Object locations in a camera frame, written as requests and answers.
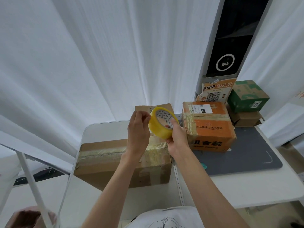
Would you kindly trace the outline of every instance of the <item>green cardboard box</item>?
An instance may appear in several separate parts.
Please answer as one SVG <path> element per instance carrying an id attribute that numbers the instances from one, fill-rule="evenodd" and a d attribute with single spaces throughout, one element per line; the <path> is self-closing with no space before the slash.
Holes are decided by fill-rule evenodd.
<path id="1" fill-rule="evenodd" d="M 233 112 L 260 111 L 269 96 L 252 80 L 236 81 L 227 100 Z"/>

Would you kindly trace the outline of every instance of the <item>white table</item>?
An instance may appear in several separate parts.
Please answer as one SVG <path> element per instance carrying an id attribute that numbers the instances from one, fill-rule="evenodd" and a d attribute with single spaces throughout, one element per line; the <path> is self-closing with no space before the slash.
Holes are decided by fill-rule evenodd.
<path id="1" fill-rule="evenodd" d="M 127 138 L 129 121 L 98 123 L 84 131 L 82 143 Z M 262 206 L 294 201 L 304 195 L 304 185 L 279 152 L 269 143 L 283 163 L 278 170 L 228 174 L 211 177 L 213 182 L 235 208 Z M 61 226 L 77 227 L 82 224 L 101 191 L 75 177 L 71 173 L 61 205 Z M 189 190 L 179 169 L 173 164 L 170 182 L 128 190 L 121 220 L 133 219 L 152 210 L 173 206 L 194 206 Z"/>

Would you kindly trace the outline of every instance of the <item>floor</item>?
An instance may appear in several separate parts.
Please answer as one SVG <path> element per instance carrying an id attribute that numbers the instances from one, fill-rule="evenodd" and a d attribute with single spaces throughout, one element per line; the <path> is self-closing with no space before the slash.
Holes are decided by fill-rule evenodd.
<path id="1" fill-rule="evenodd" d="M 304 158 L 292 145 L 282 146 L 278 150 L 296 173 L 304 172 Z M 291 228 L 291 222 L 304 225 L 304 207 L 299 201 L 237 211 L 251 228 Z M 129 222 L 131 220 L 121 221 L 118 228 L 125 227 Z"/>

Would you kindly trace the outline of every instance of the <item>tape roll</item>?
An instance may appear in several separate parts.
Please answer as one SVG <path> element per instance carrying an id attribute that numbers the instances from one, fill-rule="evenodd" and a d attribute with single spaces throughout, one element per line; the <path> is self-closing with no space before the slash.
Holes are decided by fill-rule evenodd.
<path id="1" fill-rule="evenodd" d="M 150 113 L 149 129 L 153 134 L 162 139 L 168 139 L 172 136 L 172 120 L 178 119 L 175 115 L 164 107 L 155 107 Z"/>

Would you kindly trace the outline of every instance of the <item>gray mat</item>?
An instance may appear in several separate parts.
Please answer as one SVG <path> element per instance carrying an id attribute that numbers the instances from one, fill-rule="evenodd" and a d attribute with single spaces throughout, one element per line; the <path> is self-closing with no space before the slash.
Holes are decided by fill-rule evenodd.
<path id="1" fill-rule="evenodd" d="M 254 127 L 236 127 L 237 139 L 226 153 L 193 150 L 209 175 L 278 169 L 283 166 Z"/>

